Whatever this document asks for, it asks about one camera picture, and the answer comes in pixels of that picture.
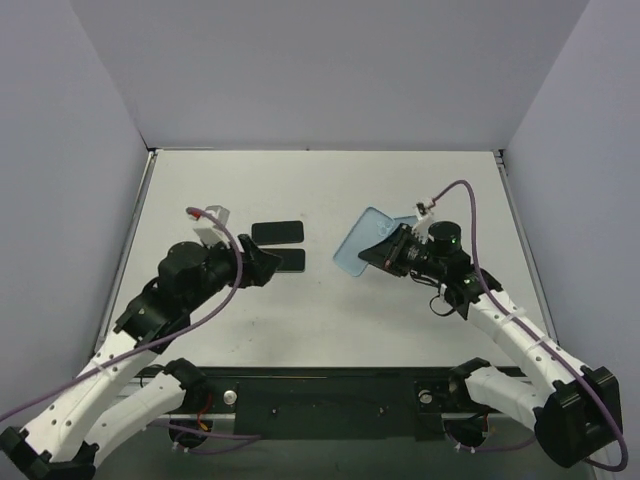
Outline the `light blue phone case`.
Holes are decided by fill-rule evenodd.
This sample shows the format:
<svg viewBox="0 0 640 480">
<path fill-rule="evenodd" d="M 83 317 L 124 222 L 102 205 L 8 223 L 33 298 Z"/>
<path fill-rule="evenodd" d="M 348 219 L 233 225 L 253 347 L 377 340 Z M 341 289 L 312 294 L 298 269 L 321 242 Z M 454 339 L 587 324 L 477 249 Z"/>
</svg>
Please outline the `light blue phone case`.
<svg viewBox="0 0 640 480">
<path fill-rule="evenodd" d="M 333 262 L 350 276 L 361 276 L 368 264 L 358 258 L 358 253 L 385 240 L 394 231 L 395 218 L 367 207 L 337 248 Z"/>
<path fill-rule="evenodd" d="M 401 225 L 408 225 L 410 230 L 413 230 L 418 218 L 415 215 L 401 216 L 394 219 L 393 229 L 396 230 Z"/>
</svg>

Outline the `black smartphone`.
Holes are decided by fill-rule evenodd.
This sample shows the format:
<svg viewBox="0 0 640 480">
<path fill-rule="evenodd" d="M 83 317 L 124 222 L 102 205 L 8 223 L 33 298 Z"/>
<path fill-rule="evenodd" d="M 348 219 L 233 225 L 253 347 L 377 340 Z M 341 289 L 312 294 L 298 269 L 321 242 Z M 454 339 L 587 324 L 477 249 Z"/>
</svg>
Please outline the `black smartphone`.
<svg viewBox="0 0 640 480">
<path fill-rule="evenodd" d="M 264 252 L 281 259 L 278 273 L 302 273 L 306 270 L 306 252 L 301 248 L 265 248 Z"/>
<path fill-rule="evenodd" d="M 251 226 L 251 237 L 257 245 L 300 244 L 304 241 L 301 220 L 258 222 Z"/>
</svg>

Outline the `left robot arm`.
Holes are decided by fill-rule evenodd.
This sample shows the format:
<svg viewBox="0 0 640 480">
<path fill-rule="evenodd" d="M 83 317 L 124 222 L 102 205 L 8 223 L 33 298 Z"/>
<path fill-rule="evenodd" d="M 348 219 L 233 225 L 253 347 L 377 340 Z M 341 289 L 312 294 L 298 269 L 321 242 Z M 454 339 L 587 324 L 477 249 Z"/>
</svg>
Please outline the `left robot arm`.
<svg viewBox="0 0 640 480">
<path fill-rule="evenodd" d="M 213 402 L 206 375 L 184 358 L 169 362 L 146 386 L 117 395 L 163 353 L 171 335 L 226 286 L 262 287 L 281 260 L 247 235 L 243 251 L 224 242 L 172 246 L 158 275 L 130 301 L 86 367 L 89 378 L 61 394 L 38 417 L 1 434 L 1 450 L 29 479 L 91 479 L 119 445 L 158 417 L 181 409 L 201 412 Z"/>
</svg>

